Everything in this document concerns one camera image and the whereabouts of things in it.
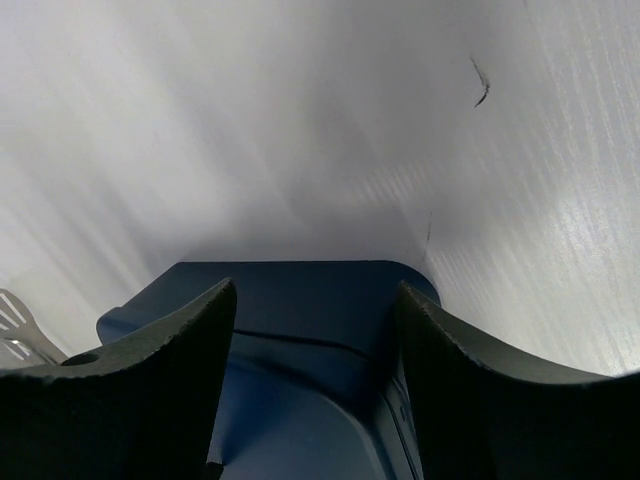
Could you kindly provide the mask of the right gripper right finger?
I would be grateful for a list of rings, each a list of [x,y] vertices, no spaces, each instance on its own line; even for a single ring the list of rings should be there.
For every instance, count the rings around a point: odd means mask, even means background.
[[[639,377],[515,348],[402,284],[395,318],[428,479],[635,479]]]

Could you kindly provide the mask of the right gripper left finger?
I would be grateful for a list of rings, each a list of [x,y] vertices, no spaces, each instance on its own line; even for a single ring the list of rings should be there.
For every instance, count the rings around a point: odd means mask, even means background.
[[[1,374],[5,479],[217,479],[208,452],[236,315],[223,280],[58,365]]]

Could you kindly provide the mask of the silver metal tongs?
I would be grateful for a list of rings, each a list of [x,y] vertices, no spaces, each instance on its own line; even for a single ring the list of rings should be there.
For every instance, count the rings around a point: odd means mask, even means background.
[[[61,364],[68,356],[39,328],[28,307],[1,290],[1,369]]]

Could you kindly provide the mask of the blue tin lid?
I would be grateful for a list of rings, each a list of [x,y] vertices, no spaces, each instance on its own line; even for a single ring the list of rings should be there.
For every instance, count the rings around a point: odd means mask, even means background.
[[[183,262],[105,313],[102,343],[230,279],[234,333],[208,458],[225,479],[418,479],[399,358],[401,283],[430,300],[416,270],[391,261]]]

